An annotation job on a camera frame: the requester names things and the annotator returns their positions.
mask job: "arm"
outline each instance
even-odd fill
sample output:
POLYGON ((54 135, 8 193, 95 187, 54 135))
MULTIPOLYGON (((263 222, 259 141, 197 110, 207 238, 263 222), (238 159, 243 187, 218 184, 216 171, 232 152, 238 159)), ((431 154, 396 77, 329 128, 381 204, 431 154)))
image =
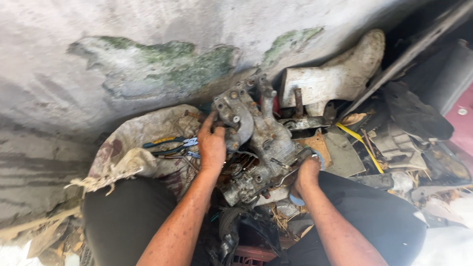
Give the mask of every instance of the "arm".
POLYGON ((141 255, 137 266, 175 265, 191 263, 197 236, 210 195, 225 161, 225 130, 210 128, 217 112, 203 123, 197 136, 201 153, 201 170, 192 185, 141 255))
POLYGON ((351 225, 320 189, 318 158, 308 157, 299 169, 295 186, 314 220, 332 266, 386 266, 373 245, 351 225))

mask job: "leg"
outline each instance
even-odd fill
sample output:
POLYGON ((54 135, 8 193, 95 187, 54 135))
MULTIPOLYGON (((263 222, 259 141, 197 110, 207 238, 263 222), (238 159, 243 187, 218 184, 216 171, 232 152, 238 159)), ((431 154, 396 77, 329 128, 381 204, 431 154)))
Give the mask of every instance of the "leg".
MULTIPOLYGON (((99 266, 135 266, 151 238, 176 207, 174 195, 156 179, 119 180, 87 193, 82 204, 87 245, 99 266)), ((192 265, 208 265, 201 245, 192 265)))
MULTIPOLYGON (((427 225, 409 202, 387 192, 320 172, 319 185, 335 208, 378 250, 389 265, 410 265, 422 248, 427 225)), ((292 266, 330 265, 314 227, 288 249, 292 266)), ((279 265, 279 258, 267 266, 279 265)))

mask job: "hand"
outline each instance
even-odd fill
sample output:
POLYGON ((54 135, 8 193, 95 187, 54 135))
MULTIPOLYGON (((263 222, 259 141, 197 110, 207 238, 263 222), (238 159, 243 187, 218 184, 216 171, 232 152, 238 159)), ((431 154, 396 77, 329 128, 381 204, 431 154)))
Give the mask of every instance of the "hand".
POLYGON ((308 156, 299 168, 298 178, 294 184, 300 195, 304 190, 319 186, 319 171, 322 167, 319 157, 308 156))
POLYGON ((202 124, 197 134, 197 145, 201 154, 201 171, 215 171, 220 173, 227 156, 225 145, 225 129, 221 126, 215 128, 214 133, 210 131, 218 111, 213 111, 202 124))

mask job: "carburetor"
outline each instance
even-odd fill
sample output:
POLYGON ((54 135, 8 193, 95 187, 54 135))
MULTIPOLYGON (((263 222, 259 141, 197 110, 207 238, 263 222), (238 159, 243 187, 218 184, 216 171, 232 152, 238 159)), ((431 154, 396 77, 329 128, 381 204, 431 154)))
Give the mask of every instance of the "carburetor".
POLYGON ((220 187, 230 206, 258 199, 261 192, 290 173, 290 166, 299 159, 302 147, 291 140, 291 132, 274 118, 276 96, 265 76, 252 76, 213 99, 220 119, 229 126, 225 131, 227 152, 238 152, 249 141, 248 147, 259 159, 259 164, 248 170, 234 169, 230 182, 220 187), (248 95, 248 90, 255 86, 262 96, 261 110, 248 95))

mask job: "blue-handled pliers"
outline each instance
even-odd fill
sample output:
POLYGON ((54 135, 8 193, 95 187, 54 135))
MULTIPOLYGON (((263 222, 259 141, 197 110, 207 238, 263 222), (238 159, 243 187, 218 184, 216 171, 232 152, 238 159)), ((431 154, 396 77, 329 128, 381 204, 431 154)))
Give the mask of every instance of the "blue-handled pliers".
POLYGON ((176 152, 180 152, 186 147, 197 145, 197 138, 187 139, 185 137, 166 137, 166 138, 155 140, 153 142, 145 143, 143 144, 143 148, 151 148, 151 147, 155 147, 155 146, 158 146, 164 143, 170 143, 170 142, 182 142, 183 144, 174 149, 170 149, 166 151, 154 151, 151 154, 153 154, 154 156, 157 156, 157 155, 162 155, 162 154, 173 154, 176 152))

